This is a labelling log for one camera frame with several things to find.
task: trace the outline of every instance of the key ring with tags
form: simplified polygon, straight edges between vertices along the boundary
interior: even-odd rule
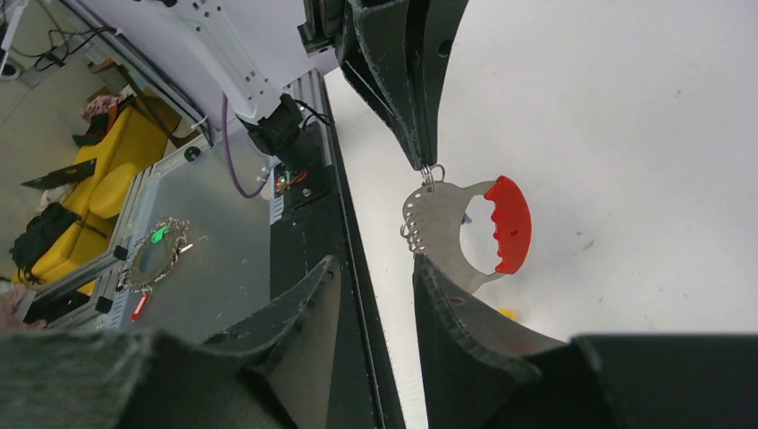
[[[432,166],[424,165],[421,167],[421,186],[427,186],[428,189],[431,192],[434,192],[434,184],[438,181],[434,179],[434,170],[439,169],[442,172],[442,177],[438,181],[445,181],[445,167],[442,164],[434,164]],[[415,246],[417,243],[413,243],[412,237],[411,237],[411,228],[414,226],[412,222],[410,222],[409,216],[403,216],[405,217],[405,222],[400,226],[400,236],[408,241],[408,249],[410,251],[415,250]]]
[[[135,246],[135,252],[124,264],[119,279],[119,288],[132,292],[150,292],[153,286],[172,271],[179,254],[187,244],[187,230],[190,222],[168,217],[160,221]],[[142,258],[151,245],[163,242],[164,255],[156,268],[143,271],[140,267]]]

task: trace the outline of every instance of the green tag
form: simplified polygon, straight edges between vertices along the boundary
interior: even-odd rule
[[[168,231],[168,226],[162,226],[158,231],[153,232],[152,237],[150,237],[150,241],[152,241],[153,244],[156,244],[158,241],[164,239],[164,234]]]

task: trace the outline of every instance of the red plastic handle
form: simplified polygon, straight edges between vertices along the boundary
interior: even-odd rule
[[[150,300],[150,294],[142,292],[142,296],[137,301],[137,306],[134,307],[134,311],[131,312],[131,321],[134,322],[142,315],[142,311],[145,310],[147,302]]]
[[[484,199],[495,203],[492,215],[494,238],[498,241],[498,256],[502,259],[495,271],[514,274],[524,264],[532,241],[532,216],[526,198],[516,182],[500,176],[484,194]]]

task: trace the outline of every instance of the white wall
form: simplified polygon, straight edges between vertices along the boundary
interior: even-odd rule
[[[214,123],[221,122],[222,92],[179,35],[166,29],[156,13],[165,6],[155,1],[76,1],[108,25],[122,28],[123,35],[193,98]],[[307,57],[297,31],[305,21],[302,0],[228,0],[222,4],[261,71],[281,86],[314,67],[324,73],[336,67],[331,52]]]

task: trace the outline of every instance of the metal chain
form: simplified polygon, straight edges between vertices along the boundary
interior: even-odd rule
[[[171,258],[168,259],[163,266],[158,267],[158,269],[152,273],[153,275],[149,275],[150,273],[143,273],[139,268],[140,261],[137,260],[137,255],[144,256],[147,247],[152,244],[151,238],[153,235],[163,228],[167,228],[168,232],[165,233],[167,236],[162,240],[170,240],[173,238],[173,244],[166,249],[167,252],[171,253]],[[135,251],[130,255],[130,259],[127,260],[126,264],[124,264],[124,268],[119,277],[119,287],[131,290],[132,292],[152,291],[153,286],[168,275],[179,260],[180,251],[187,244],[187,230],[189,228],[189,221],[174,219],[172,217],[163,219],[156,224],[147,235],[139,240],[134,247]]]

